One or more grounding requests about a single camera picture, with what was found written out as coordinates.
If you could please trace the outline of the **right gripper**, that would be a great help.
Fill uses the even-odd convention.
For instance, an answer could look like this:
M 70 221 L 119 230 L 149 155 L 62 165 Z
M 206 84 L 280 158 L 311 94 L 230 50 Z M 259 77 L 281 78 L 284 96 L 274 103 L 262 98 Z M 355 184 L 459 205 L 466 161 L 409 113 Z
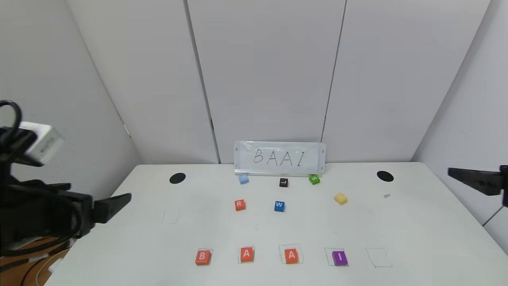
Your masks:
M 501 165 L 498 172 L 450 167 L 448 176 L 487 196 L 499 195 L 503 190 L 502 205 L 508 207 L 508 165 Z

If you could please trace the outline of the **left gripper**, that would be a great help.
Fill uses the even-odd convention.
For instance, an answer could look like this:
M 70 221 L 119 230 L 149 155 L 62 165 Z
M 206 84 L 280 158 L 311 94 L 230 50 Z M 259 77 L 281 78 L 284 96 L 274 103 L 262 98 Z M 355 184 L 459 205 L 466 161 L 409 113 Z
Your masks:
M 40 200 L 37 236 L 61 239 L 87 235 L 94 223 L 107 223 L 132 199 L 131 193 L 95 202 L 88 194 L 68 190 L 34 190 L 33 194 Z

